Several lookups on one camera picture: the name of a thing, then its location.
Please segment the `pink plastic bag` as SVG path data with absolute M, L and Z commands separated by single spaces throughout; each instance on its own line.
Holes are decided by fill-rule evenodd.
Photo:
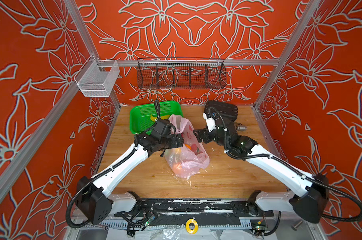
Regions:
M 210 157 L 194 135 L 190 120 L 180 115 L 171 115 L 169 120 L 176 127 L 176 133 L 182 135 L 184 144 L 180 148 L 166 150 L 164 157 L 177 177 L 188 180 L 208 167 Z

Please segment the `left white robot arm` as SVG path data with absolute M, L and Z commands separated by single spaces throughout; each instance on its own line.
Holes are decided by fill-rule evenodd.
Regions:
M 155 152 L 176 149 L 183 145 L 184 139 L 181 134 L 172 134 L 161 137 L 159 140 L 146 133 L 134 135 L 134 143 L 111 165 L 90 179 L 82 177 L 77 182 L 76 193 L 70 200 L 65 213 L 67 225 L 72 229 L 79 229 L 89 223 L 92 225 L 101 223 L 117 205 L 109 199 L 109 196 L 130 171 Z M 87 218 L 80 224 L 74 223 L 71 219 L 74 205 Z

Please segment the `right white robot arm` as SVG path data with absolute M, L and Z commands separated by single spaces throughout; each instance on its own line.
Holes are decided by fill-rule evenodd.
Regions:
M 264 170 L 281 183 L 288 191 L 285 193 L 266 193 L 258 191 L 254 195 L 253 206 L 262 211 L 296 213 L 303 220 L 317 224 L 321 218 L 341 222 L 362 220 L 362 202 L 355 197 L 328 184 L 322 174 L 313 175 L 283 161 L 266 150 L 257 141 L 238 135 L 234 122 L 218 113 L 204 113 L 206 127 L 194 130 L 199 142 L 215 142 L 224 147 L 224 153 L 235 160 L 242 160 Z M 334 192 L 353 201 L 360 209 L 354 217 L 336 217 L 325 214 L 329 193 Z

